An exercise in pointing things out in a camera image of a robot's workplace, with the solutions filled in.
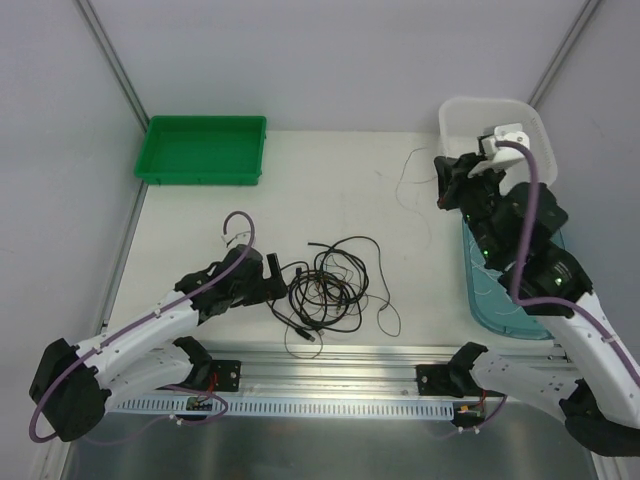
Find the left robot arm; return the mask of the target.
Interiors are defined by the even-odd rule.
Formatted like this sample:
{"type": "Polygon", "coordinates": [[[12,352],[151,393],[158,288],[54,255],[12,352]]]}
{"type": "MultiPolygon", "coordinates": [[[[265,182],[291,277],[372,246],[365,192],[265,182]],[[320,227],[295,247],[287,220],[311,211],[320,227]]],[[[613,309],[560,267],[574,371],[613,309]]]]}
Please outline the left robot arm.
{"type": "Polygon", "coordinates": [[[276,254],[239,245],[221,261],[185,275],[149,312],[111,332],[44,350],[29,396],[52,435],[77,440],[123,402],[176,385],[203,391],[214,361],[191,331],[237,307],[287,294],[276,254]]]}

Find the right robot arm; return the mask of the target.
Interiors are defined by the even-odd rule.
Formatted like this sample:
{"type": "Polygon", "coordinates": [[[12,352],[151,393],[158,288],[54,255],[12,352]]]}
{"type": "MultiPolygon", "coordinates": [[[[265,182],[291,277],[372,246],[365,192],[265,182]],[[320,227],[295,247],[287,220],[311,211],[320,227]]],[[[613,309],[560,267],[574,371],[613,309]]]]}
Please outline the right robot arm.
{"type": "Polygon", "coordinates": [[[479,392],[513,397],[557,419],[597,455],[636,457],[639,366],[614,333],[579,261],[553,242],[568,215],[540,180],[533,155],[521,158],[529,179],[502,193],[506,170],[480,171],[486,156],[436,157],[437,205],[462,214],[486,268],[499,272],[510,300],[544,325],[578,373],[544,373],[468,342],[427,383],[456,398],[479,392]]]}

